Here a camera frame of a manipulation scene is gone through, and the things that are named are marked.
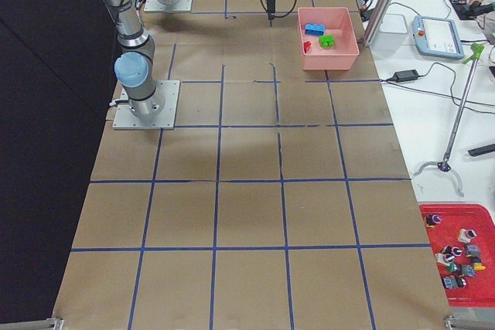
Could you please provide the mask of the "blue toy block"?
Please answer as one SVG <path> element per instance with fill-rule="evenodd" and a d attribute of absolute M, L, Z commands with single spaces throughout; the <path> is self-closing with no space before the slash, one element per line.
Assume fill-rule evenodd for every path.
<path fill-rule="evenodd" d="M 326 27 L 324 25 L 315 23 L 306 23 L 304 33 L 307 36 L 323 36 L 325 34 Z"/>

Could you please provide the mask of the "red toy block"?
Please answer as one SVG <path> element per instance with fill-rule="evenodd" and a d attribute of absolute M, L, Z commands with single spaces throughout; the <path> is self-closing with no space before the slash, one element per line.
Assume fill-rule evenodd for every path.
<path fill-rule="evenodd" d="M 303 51 L 304 53 L 308 53 L 312 47 L 312 43 L 310 41 L 306 41 L 303 43 Z"/>

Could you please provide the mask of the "green toy block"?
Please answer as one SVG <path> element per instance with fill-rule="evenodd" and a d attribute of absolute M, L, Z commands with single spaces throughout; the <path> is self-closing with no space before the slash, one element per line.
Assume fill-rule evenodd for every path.
<path fill-rule="evenodd" d="M 336 45 L 335 38 L 332 35 L 322 35 L 318 39 L 319 45 L 324 48 L 333 48 Z"/>

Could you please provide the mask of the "pink plastic box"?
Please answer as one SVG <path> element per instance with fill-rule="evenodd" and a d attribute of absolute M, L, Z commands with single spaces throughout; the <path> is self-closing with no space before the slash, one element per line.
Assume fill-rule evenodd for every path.
<path fill-rule="evenodd" d="M 360 54 L 346 8 L 300 8 L 298 31 L 304 70 L 349 70 Z"/>

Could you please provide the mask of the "white translucent container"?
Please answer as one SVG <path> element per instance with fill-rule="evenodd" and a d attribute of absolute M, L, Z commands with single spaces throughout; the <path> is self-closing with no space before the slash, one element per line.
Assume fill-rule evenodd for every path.
<path fill-rule="evenodd" d="M 402 14 L 387 13 L 384 15 L 372 48 L 382 51 L 395 51 L 405 40 L 408 25 Z"/>

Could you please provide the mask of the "teach pendant tablet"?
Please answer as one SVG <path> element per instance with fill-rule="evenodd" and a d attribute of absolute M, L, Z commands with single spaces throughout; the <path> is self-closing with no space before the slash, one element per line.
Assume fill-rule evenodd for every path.
<path fill-rule="evenodd" d="M 449 60 L 464 57 L 463 46 L 453 20 L 417 15 L 411 27 L 415 46 L 421 55 Z"/>

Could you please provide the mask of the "black power adapter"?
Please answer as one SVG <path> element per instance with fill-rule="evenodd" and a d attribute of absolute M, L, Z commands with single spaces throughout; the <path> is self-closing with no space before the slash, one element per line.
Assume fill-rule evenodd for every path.
<path fill-rule="evenodd" d="M 417 80 L 420 77 L 417 70 L 402 70 L 397 71 L 392 76 L 392 80 L 397 83 Z"/>

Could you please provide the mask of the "reacher grabber tool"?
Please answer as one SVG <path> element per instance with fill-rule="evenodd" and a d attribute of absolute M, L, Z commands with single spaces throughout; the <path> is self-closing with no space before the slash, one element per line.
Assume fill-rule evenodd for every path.
<path fill-rule="evenodd" d="M 436 168 L 440 172 L 444 172 L 444 173 L 451 172 L 456 179 L 456 193 L 460 197 L 464 197 L 463 181 L 462 181 L 460 174 L 451 167 L 451 165 L 449 164 L 449 160 L 451 158 L 452 149 L 453 149 L 453 146 L 454 146 L 454 143 L 456 140 L 456 135 L 457 135 L 457 132 L 459 129 L 459 125 L 460 125 L 460 121 L 461 121 L 461 118 L 463 115 L 463 111 L 464 111 L 465 106 L 466 106 L 469 91 L 470 91 L 470 88 L 471 88 L 472 83 L 473 83 L 474 74 L 475 74 L 478 62 L 480 60 L 481 54 L 484 51 L 484 46 L 479 44 L 479 43 L 474 43 L 471 45 L 470 49 L 472 51 L 472 55 L 469 58 L 467 58 L 466 60 L 464 60 L 463 64 L 471 62 L 471 66 L 469 69 L 469 74 L 468 74 L 468 77 L 466 80 L 466 84 L 465 84 L 464 89 L 463 89 L 463 95 L 461 96 L 460 103 L 459 103 L 459 106 L 458 106 L 458 109 L 456 112 L 456 117 L 455 117 L 455 120 L 453 121 L 452 130 L 450 132 L 449 141 L 448 141 L 446 150 L 444 152 L 444 155 L 443 155 L 442 159 L 438 162 L 432 161 L 432 162 L 423 163 L 419 167 L 419 169 L 413 174 L 413 176 L 416 177 L 416 176 L 422 174 L 426 168 Z"/>

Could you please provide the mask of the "red plastic tray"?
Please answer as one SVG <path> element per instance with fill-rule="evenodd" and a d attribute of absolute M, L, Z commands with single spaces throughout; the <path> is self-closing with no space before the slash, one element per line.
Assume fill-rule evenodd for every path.
<path fill-rule="evenodd" d="M 494 306 L 494 224 L 479 204 L 422 204 L 421 214 L 452 306 Z"/>

